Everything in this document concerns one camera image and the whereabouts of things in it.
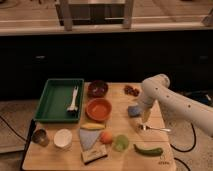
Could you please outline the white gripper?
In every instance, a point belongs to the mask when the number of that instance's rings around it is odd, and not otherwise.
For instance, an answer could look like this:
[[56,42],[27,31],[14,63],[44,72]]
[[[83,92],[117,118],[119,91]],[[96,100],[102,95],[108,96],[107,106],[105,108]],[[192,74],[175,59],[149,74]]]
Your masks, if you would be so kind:
[[137,99],[138,106],[143,111],[142,123],[146,123],[151,114],[151,108],[154,105],[155,100],[147,95],[140,95]]

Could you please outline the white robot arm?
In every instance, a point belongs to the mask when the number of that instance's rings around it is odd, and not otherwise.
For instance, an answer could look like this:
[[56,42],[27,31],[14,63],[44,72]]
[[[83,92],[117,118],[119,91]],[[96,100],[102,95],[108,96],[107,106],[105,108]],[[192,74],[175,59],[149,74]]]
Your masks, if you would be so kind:
[[169,86],[170,80],[165,74],[158,74],[141,82],[142,92],[138,97],[138,106],[142,116],[149,115],[154,102],[159,101],[213,138],[213,108],[177,94]]

